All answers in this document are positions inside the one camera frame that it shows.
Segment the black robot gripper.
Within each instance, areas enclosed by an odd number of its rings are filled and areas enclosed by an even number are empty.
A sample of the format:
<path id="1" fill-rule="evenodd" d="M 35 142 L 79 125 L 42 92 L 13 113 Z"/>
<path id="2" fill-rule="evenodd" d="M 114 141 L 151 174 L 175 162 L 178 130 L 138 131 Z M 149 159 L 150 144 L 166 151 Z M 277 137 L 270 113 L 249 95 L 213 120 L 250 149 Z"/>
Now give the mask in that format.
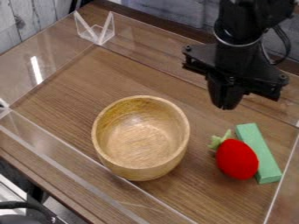
<path id="1" fill-rule="evenodd" d="M 187 45 L 183 67 L 206 76 L 213 104 L 233 110 L 243 95 L 257 94 L 273 101 L 289 84 L 289 76 L 272 65 L 258 44 L 235 47 L 221 43 Z"/>

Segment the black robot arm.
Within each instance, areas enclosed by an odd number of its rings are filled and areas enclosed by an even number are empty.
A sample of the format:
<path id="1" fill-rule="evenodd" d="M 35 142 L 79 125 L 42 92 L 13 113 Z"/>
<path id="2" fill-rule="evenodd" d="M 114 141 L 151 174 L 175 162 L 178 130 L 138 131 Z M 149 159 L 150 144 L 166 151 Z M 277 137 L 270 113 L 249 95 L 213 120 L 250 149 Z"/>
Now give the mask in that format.
<path id="1" fill-rule="evenodd" d="M 298 0 L 221 0 L 213 31 L 217 42 L 187 45 L 185 69 L 206 77 L 213 104 L 231 110 L 246 95 L 277 101 L 290 78 L 264 46 L 264 35 L 273 30 L 292 51 L 292 41 L 280 24 L 296 10 Z"/>

